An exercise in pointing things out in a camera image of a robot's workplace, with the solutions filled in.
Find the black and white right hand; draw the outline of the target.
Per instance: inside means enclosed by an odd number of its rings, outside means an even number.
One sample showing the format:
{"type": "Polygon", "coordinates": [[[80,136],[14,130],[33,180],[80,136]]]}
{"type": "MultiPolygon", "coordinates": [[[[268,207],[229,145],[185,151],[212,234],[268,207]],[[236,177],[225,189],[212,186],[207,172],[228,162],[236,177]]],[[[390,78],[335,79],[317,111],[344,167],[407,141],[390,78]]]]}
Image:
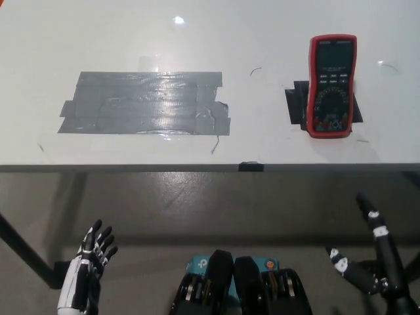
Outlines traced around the black and white right hand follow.
{"type": "Polygon", "coordinates": [[[402,260],[384,216],[363,193],[356,195],[356,203],[373,234],[376,259],[354,262],[336,247],[327,246],[325,250],[334,269],[360,292],[380,294],[387,304],[387,314],[418,314],[419,305],[411,297],[402,260]]]}

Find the white and black left hand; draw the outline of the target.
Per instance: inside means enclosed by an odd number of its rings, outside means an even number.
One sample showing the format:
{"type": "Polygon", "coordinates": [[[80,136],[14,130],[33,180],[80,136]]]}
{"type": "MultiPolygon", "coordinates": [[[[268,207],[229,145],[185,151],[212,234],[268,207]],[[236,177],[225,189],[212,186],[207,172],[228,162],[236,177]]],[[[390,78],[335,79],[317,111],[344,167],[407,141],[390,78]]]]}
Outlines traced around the white and black left hand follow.
{"type": "Polygon", "coordinates": [[[87,231],[76,256],[67,269],[60,291],[58,315],[98,314],[101,284],[104,271],[118,248],[112,227],[101,229],[98,219],[87,231]]]}

